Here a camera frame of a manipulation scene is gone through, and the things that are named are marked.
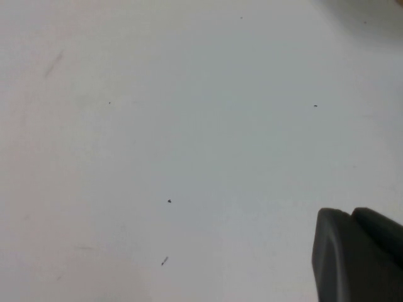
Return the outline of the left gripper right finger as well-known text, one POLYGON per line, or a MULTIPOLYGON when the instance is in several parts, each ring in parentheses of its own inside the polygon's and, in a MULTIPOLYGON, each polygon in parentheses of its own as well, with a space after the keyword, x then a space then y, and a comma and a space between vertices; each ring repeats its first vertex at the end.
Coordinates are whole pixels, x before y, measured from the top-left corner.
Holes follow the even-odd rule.
POLYGON ((352 217, 396 264, 402 263, 402 225, 370 208, 356 208, 352 217))

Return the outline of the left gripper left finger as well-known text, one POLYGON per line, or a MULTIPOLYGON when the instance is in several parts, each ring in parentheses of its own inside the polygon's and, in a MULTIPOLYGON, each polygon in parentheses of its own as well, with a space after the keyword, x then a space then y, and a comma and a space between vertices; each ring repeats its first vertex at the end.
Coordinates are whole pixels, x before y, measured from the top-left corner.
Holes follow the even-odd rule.
POLYGON ((352 213, 319 210, 312 268, 321 302, 402 301, 402 263, 381 250, 352 213))

